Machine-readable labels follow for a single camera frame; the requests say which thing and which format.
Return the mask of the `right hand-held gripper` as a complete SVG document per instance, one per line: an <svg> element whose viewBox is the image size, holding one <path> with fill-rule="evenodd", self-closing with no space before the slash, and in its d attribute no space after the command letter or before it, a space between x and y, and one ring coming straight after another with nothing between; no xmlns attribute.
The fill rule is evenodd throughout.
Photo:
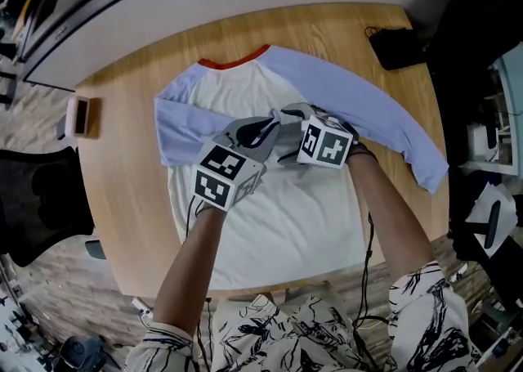
<svg viewBox="0 0 523 372"><path fill-rule="evenodd" d="M349 149L359 142L359 133L318 106L306 102L286 105L280 111L302 121L282 124L277 144L286 153L279 156L279 165L309 164L340 169Z"/></svg>

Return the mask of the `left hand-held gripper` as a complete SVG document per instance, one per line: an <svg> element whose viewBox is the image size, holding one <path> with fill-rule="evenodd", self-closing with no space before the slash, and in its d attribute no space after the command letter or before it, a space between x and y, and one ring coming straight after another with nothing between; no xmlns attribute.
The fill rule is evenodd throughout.
<svg viewBox="0 0 523 372"><path fill-rule="evenodd" d="M273 117L236 119L205 141L193 166L194 194L226 212L252 194L266 172L266 158L280 128Z"/></svg>

